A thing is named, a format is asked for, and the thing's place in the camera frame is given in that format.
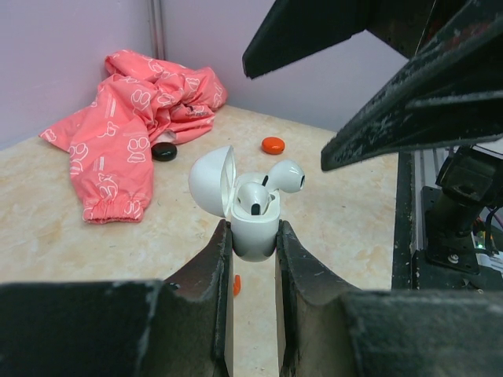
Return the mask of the orange earbud right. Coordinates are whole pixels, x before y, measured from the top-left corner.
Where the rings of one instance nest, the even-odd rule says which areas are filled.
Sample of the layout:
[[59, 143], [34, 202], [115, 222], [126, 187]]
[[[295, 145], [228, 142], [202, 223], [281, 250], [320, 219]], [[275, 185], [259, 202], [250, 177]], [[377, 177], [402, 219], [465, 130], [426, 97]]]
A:
[[234, 282], [233, 282], [233, 296], [236, 297], [240, 294], [241, 290], [241, 279], [240, 275], [236, 274], [234, 276]]

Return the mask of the white earbud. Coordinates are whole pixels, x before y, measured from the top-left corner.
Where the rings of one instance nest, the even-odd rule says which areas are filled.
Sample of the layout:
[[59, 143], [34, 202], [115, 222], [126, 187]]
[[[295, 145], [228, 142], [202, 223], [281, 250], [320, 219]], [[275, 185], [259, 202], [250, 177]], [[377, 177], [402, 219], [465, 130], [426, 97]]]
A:
[[273, 165], [263, 178], [262, 186], [269, 192], [281, 190], [295, 193], [303, 189], [306, 176], [295, 161], [284, 159]]
[[257, 182], [246, 182], [238, 190], [237, 199], [245, 212], [252, 216], [266, 213], [272, 201], [272, 195]]

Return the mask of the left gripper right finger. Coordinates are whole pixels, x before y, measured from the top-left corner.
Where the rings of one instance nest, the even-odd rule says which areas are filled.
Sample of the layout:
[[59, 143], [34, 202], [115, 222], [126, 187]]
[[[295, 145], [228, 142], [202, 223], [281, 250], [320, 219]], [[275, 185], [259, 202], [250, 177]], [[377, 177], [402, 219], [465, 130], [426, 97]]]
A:
[[280, 376], [352, 376], [340, 296], [354, 286], [300, 242], [288, 221], [276, 235], [275, 299]]

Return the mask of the black charging case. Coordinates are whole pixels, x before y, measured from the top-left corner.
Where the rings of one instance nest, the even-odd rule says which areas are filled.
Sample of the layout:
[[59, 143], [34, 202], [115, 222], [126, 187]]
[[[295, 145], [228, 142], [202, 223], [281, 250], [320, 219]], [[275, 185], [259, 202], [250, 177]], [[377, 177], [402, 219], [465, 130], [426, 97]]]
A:
[[170, 142], [160, 142], [151, 147], [152, 158], [160, 162], [169, 162], [176, 158], [178, 149]]

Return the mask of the orange charging case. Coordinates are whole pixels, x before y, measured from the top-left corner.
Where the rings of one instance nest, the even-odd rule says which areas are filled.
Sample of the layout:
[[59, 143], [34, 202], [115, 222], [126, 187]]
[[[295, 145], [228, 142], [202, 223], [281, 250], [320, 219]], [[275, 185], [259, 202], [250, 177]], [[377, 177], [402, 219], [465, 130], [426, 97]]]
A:
[[270, 155], [280, 155], [285, 150], [285, 142], [279, 137], [265, 137], [261, 149]]

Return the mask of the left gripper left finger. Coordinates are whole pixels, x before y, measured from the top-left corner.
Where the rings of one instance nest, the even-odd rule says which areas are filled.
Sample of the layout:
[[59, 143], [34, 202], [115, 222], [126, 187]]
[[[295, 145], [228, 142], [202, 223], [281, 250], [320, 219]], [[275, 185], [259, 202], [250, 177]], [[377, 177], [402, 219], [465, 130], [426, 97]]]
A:
[[166, 279], [169, 376], [232, 375], [232, 236], [219, 221], [207, 245]]

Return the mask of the white charging case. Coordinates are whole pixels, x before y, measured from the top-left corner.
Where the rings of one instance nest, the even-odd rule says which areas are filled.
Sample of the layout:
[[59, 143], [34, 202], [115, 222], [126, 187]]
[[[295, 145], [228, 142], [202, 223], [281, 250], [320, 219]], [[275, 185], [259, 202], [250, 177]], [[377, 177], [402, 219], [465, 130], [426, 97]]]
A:
[[201, 156], [189, 173], [189, 191], [197, 206], [230, 222], [233, 250], [246, 262], [263, 262], [276, 247], [281, 213], [279, 193], [274, 192], [266, 212], [256, 216], [247, 213], [237, 198], [243, 184], [260, 184], [263, 178], [258, 172], [237, 175], [231, 145]]

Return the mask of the pink patterned cloth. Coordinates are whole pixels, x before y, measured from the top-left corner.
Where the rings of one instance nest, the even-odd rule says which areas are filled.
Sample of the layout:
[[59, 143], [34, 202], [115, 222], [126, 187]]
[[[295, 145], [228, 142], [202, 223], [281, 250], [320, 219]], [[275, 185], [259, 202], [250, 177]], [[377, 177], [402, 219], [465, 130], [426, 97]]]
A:
[[85, 222], [140, 222], [153, 196], [151, 147], [209, 132], [228, 94], [209, 67], [193, 70], [128, 49], [107, 56], [105, 69], [94, 101], [39, 136], [69, 154]]

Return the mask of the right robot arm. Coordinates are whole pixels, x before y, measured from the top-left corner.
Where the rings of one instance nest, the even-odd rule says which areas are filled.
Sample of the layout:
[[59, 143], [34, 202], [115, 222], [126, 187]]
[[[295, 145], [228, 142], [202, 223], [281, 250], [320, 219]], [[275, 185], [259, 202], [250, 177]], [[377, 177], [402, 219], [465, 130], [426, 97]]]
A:
[[502, 205], [499, 1], [276, 1], [242, 57], [258, 78], [368, 31], [406, 64], [321, 150], [325, 172], [395, 152], [450, 150], [425, 217], [430, 262], [475, 273], [461, 246]]

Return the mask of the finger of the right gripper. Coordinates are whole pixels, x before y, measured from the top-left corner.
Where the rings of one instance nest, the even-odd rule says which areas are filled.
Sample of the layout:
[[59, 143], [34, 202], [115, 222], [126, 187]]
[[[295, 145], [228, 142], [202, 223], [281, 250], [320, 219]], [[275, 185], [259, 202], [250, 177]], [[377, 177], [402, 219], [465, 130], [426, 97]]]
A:
[[344, 42], [385, 21], [398, 1], [275, 1], [242, 56], [249, 79]]
[[502, 3], [466, 1], [321, 150], [321, 169], [501, 137]]

